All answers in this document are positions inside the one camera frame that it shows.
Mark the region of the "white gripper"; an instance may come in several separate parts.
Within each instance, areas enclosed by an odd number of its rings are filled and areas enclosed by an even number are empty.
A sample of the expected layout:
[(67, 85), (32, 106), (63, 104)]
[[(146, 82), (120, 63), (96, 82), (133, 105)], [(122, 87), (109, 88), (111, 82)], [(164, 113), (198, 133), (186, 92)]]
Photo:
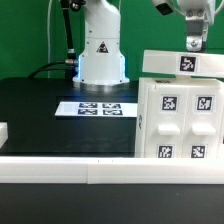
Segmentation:
[(216, 0), (177, 0), (177, 4), (186, 14), (186, 49), (204, 52), (209, 27), (207, 16), (215, 15)]

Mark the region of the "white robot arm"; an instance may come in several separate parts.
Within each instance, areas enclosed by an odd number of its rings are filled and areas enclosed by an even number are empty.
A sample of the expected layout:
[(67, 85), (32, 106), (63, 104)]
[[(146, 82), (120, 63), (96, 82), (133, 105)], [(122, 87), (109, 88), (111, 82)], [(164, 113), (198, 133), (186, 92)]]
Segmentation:
[[(59, 0), (65, 24), (69, 79), (77, 87), (110, 89), (126, 86), (125, 57), (120, 51), (120, 11), (107, 0)], [(208, 27), (222, 9), (216, 0), (151, 0), (163, 16), (176, 12), (186, 21), (186, 49), (205, 49)], [(73, 45), (69, 13), (84, 11), (85, 47), (77, 55)]]

